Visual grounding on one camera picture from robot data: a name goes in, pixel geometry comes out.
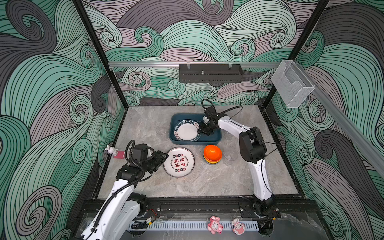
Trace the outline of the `teal rim lettered plate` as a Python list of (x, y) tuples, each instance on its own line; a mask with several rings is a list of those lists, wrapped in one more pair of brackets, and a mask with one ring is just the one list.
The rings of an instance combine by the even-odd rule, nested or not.
[(178, 121), (174, 127), (174, 136), (178, 141), (194, 142), (197, 141), (201, 136), (199, 128), (200, 125), (196, 121)]

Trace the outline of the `orange top bowl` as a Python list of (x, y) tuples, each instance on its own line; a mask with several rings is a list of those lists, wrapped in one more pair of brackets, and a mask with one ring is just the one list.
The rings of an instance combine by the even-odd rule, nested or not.
[(209, 160), (221, 160), (222, 151), (216, 145), (208, 145), (204, 148), (204, 158)]

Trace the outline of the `yellow bowl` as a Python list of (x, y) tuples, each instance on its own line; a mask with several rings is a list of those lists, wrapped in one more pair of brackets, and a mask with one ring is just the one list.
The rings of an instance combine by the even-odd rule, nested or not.
[(214, 162), (220, 162), (221, 160), (209, 160), (209, 159), (205, 159), (206, 162), (211, 162), (211, 163), (214, 163)]

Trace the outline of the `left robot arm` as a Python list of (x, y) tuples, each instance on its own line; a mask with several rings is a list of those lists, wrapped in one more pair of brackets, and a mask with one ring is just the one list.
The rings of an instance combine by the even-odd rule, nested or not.
[(145, 174), (155, 173), (169, 155), (131, 140), (124, 157), (127, 163), (118, 170), (109, 196), (81, 233), (80, 240), (119, 240), (131, 222), (146, 213), (146, 197), (132, 198), (132, 194), (137, 184), (146, 180)]

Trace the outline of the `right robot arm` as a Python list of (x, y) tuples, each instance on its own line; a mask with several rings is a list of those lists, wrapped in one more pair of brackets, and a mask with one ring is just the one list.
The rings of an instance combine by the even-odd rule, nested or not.
[(224, 130), (239, 140), (240, 155), (248, 163), (254, 186), (253, 209), (257, 218), (277, 219), (280, 211), (277, 209), (275, 195), (272, 193), (267, 177), (265, 160), (267, 157), (267, 146), (261, 131), (257, 127), (247, 127), (227, 115), (227, 112), (242, 109), (235, 106), (217, 112), (216, 107), (211, 105), (204, 109), (203, 122), (200, 123), (199, 132), (204, 135), (212, 135), (217, 129)]

